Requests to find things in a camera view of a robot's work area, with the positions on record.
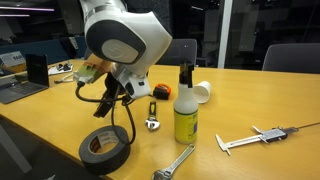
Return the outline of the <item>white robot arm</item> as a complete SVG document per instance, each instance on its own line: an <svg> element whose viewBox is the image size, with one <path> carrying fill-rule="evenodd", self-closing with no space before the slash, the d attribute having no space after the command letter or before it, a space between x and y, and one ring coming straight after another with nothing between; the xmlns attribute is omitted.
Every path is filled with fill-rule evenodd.
<svg viewBox="0 0 320 180"><path fill-rule="evenodd" d="M106 91L94 113L104 117L124 94L138 99L151 92L147 73L164 55L172 35L154 12L132 13L123 0L79 0L87 47L111 63Z"/></svg>

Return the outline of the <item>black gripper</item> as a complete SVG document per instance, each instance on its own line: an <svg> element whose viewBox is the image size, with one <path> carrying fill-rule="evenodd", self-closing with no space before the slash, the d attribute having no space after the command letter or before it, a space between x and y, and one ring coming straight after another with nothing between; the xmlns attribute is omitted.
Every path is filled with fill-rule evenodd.
<svg viewBox="0 0 320 180"><path fill-rule="evenodd" d="M106 91L102 96L103 102L100 102L94 116L98 118L104 118L108 112L112 109L114 102L119 95L125 93L123 86L109 73L105 79Z"/></svg>

